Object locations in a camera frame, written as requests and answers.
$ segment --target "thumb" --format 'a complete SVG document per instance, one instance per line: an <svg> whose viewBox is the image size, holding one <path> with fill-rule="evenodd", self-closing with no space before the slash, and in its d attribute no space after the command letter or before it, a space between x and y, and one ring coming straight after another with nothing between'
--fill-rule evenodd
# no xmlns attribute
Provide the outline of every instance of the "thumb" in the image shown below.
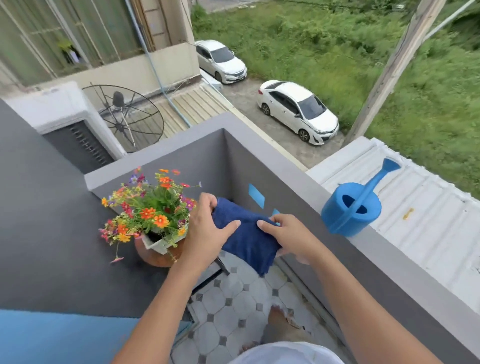
<svg viewBox="0 0 480 364"><path fill-rule="evenodd" d="M224 234L225 240L228 239L230 235L235 232L238 226L240 226L240 220L233 220L226 227L222 229L222 233Z"/></svg>
<svg viewBox="0 0 480 364"><path fill-rule="evenodd" d="M275 237L276 233L279 232L281 229L279 226L269 224L266 221L258 220L257 226L260 228L261 231L266 232L267 234L273 235Z"/></svg>

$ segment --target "flower bouquet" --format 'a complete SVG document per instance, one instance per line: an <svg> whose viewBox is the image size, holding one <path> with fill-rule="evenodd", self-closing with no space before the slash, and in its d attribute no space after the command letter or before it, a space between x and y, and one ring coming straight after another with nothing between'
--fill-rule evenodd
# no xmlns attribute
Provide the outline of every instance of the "flower bouquet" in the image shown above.
<svg viewBox="0 0 480 364"><path fill-rule="evenodd" d="M168 176L169 170L158 172L155 174L156 185L151 185L139 167L128 183L122 183L120 189L108 198L102 198L103 206L121 206L123 209L120 215L108 220L105 227L100 229L102 238L110 245L117 244L117 254L112 263L123 259L118 256L118 245L128 243L132 237L141 238L146 249L153 249L160 254L169 254L168 249L176 247L185 237L190 211L196 205L195 200L182 194L183 189L190 186L176 184ZM178 170L172 170L171 173L180 174Z"/></svg>

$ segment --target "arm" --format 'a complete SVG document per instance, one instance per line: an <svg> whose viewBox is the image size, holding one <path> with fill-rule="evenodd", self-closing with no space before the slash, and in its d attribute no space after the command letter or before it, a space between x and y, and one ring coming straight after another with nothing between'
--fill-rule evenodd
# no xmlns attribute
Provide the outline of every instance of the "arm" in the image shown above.
<svg viewBox="0 0 480 364"><path fill-rule="evenodd" d="M173 340L195 283L240 225L236 220L217 229L212 220L215 206L215 196L200 195L198 207L190 214L180 259L168 272L160 291L113 359L113 364L168 363Z"/></svg>
<svg viewBox="0 0 480 364"><path fill-rule="evenodd" d="M290 252L308 257L359 364L441 364L296 217L278 214L272 220L281 226L257 225Z"/></svg>

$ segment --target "white shirt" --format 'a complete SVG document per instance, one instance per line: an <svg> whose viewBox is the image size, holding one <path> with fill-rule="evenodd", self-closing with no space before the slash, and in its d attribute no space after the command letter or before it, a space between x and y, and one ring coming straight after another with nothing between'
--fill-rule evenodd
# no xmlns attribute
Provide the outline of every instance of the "white shirt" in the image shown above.
<svg viewBox="0 0 480 364"><path fill-rule="evenodd" d="M344 364L330 349L307 342L281 341L247 350L229 364Z"/></svg>

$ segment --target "person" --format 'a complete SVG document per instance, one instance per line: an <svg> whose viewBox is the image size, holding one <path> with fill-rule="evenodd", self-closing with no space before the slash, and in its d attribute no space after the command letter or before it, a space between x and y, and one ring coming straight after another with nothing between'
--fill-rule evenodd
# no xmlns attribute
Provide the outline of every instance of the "person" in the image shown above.
<svg viewBox="0 0 480 364"><path fill-rule="evenodd" d="M180 319L200 274L214 261L240 221L217 229L216 198L202 193L191 213L181 257L158 294L116 354L114 364L167 364ZM271 217L280 226L258 221L279 244L306 258L316 272L335 318L359 364L439 364L423 344L399 324L360 285L343 264L296 217ZM272 308L264 331L267 343L250 348L231 364L341 364L330 350L313 344L303 330Z"/></svg>

